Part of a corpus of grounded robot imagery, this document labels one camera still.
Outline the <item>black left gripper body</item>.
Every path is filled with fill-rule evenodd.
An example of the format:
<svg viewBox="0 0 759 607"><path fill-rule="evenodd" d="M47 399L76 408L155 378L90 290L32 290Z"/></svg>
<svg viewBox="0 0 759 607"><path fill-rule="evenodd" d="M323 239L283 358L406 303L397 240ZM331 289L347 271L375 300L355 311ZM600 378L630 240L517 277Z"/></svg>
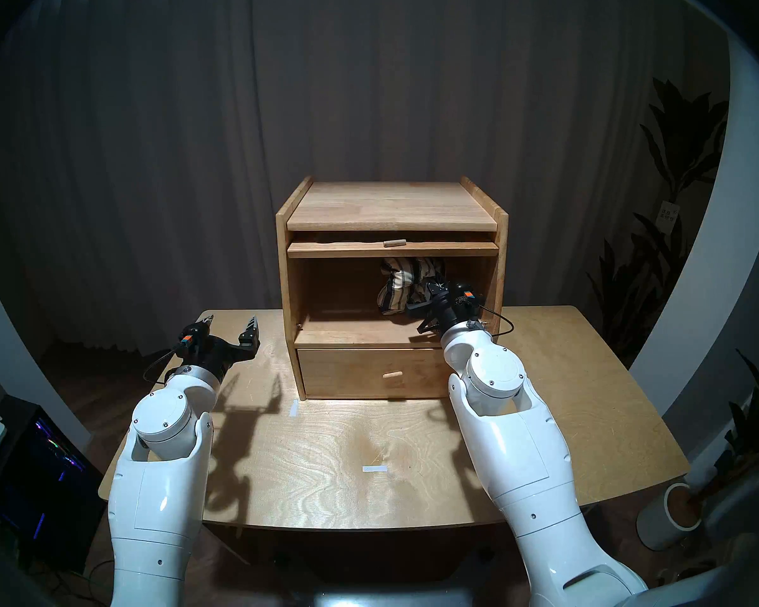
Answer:
<svg viewBox="0 0 759 607"><path fill-rule="evenodd" d="M235 363L244 362L237 360L238 344L229 343L202 328L184 328L180 332L176 356L182 358L183 365L204 369L222 383Z"/></svg>

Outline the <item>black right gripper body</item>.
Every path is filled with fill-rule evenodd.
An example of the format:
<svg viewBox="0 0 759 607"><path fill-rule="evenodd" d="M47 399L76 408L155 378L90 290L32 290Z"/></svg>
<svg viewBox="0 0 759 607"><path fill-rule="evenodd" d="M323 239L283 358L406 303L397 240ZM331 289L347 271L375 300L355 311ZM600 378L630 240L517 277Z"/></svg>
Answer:
<svg viewBox="0 0 759 607"><path fill-rule="evenodd" d="M471 286L464 283L445 283L446 293L432 296L433 317L431 331L446 333L456 325L469 329L481 329L481 300Z"/></svg>

